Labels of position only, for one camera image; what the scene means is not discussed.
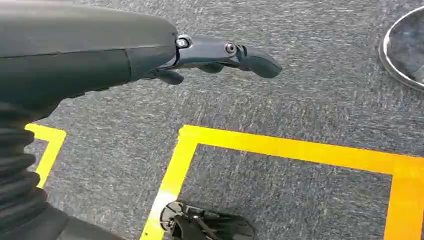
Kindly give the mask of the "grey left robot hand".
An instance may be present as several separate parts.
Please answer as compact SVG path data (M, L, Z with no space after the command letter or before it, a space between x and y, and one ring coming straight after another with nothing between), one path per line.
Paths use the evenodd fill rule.
M178 85L177 69L224 67L275 78L264 51L213 36L179 34L164 18L56 1L0 3L0 120L25 124L64 99L140 79Z

